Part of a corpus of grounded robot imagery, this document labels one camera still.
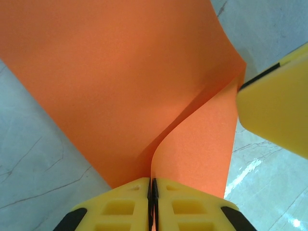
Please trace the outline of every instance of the curved paper sheet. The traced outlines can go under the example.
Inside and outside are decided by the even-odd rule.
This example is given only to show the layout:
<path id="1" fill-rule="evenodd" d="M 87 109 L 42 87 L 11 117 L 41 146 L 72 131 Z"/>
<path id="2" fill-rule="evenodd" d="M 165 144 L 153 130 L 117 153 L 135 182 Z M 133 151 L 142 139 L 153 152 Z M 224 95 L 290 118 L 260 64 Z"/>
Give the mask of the curved paper sheet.
<path id="1" fill-rule="evenodd" d="M 196 109 L 185 108 L 245 65 L 207 0 L 0 8 L 0 58 L 112 187 L 150 176 L 159 142 Z"/>
<path id="2" fill-rule="evenodd" d="M 224 196 L 235 134 L 237 81 L 201 106 L 160 143 L 152 177 Z"/>

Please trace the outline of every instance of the marble floor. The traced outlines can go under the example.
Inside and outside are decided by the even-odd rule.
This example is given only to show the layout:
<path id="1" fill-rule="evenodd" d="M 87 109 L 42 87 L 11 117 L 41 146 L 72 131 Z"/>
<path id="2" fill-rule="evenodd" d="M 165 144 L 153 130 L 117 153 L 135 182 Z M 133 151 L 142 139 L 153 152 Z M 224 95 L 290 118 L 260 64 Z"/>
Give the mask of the marble floor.
<path id="1" fill-rule="evenodd" d="M 308 41 L 307 0 L 212 0 L 246 80 Z M 308 160 L 236 129 L 225 198 L 259 231 L 308 230 Z M 0 230 L 52 230 L 110 188 L 0 62 Z"/>

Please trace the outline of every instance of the yellow plastic part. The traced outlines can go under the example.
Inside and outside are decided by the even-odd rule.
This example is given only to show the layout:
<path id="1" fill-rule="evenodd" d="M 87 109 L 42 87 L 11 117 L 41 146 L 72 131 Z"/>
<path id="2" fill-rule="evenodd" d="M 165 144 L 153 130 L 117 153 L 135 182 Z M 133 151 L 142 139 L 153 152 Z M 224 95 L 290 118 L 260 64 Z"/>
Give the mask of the yellow plastic part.
<path id="1" fill-rule="evenodd" d="M 75 206 L 88 211 L 76 231 L 148 231 L 149 178 L 140 178 Z"/>
<path id="2" fill-rule="evenodd" d="M 221 211 L 236 205 L 177 182 L 157 179 L 160 231 L 234 231 Z"/>
<path id="3" fill-rule="evenodd" d="M 149 180 L 135 180 L 75 206 L 72 211 L 87 209 L 76 231 L 148 231 Z M 171 180 L 156 180 L 159 231 L 235 230 L 221 210 L 227 206 L 238 211 L 233 203 Z"/>
<path id="4" fill-rule="evenodd" d="M 308 43 L 281 63 L 239 91 L 239 119 L 247 130 L 308 158 Z"/>

